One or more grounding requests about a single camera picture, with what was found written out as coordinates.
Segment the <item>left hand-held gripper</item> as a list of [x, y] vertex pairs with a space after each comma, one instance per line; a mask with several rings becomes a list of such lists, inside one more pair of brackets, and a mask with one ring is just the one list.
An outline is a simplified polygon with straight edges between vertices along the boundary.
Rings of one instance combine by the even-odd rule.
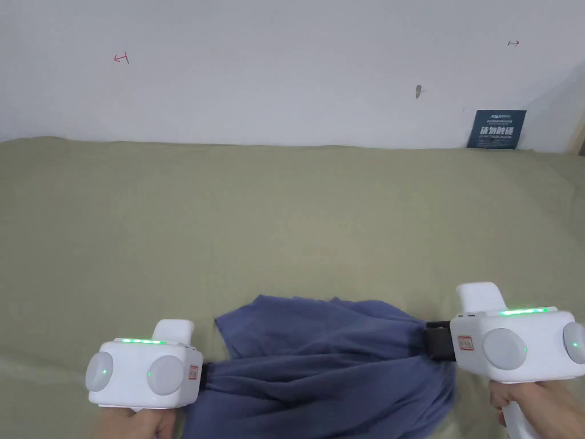
[[151, 338], [102, 344], [86, 369], [92, 404], [105, 408], [174, 409], [195, 403], [207, 365], [192, 346], [194, 324], [163, 319]]

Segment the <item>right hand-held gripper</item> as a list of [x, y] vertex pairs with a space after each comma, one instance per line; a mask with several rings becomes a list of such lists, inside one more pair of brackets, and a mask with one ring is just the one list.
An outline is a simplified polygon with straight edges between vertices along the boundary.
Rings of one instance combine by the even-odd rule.
[[427, 355], [503, 384], [570, 380], [584, 375], [584, 327], [554, 306], [510, 309], [491, 282], [457, 287], [462, 311], [429, 322]]

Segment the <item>person's left hand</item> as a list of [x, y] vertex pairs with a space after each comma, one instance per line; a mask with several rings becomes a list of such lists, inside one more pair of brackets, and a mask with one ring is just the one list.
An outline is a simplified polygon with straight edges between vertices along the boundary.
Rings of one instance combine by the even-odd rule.
[[175, 409], [104, 408], [92, 438], [172, 438]]

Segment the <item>person's right hand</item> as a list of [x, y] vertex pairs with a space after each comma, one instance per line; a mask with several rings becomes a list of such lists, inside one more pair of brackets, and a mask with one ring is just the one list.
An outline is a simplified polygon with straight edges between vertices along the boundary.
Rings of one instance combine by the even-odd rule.
[[540, 438], [584, 438], [584, 409], [562, 381], [490, 381], [488, 388], [495, 409], [517, 403]]

